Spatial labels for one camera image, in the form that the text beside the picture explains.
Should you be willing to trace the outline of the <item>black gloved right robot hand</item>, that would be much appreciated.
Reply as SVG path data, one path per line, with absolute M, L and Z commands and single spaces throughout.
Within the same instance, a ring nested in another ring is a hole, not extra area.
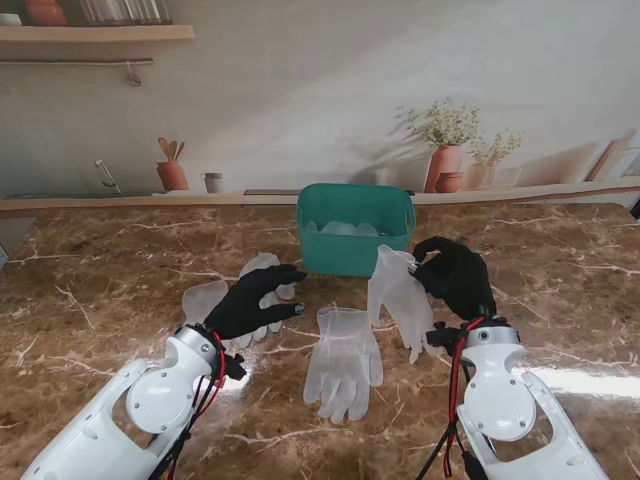
M 496 315 L 488 269 L 479 254 L 451 239 L 433 236 L 418 243 L 413 256 L 418 262 L 413 276 L 461 319 Z

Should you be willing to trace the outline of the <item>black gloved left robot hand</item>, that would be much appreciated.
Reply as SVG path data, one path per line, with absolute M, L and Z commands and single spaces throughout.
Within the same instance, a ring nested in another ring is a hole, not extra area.
M 232 340 L 279 321 L 300 316 L 303 304 L 283 303 L 260 307 L 260 301 L 279 286 L 304 280 L 306 272 L 283 264 L 256 269 L 242 276 L 231 287 L 204 321 L 204 328 L 221 340 Z

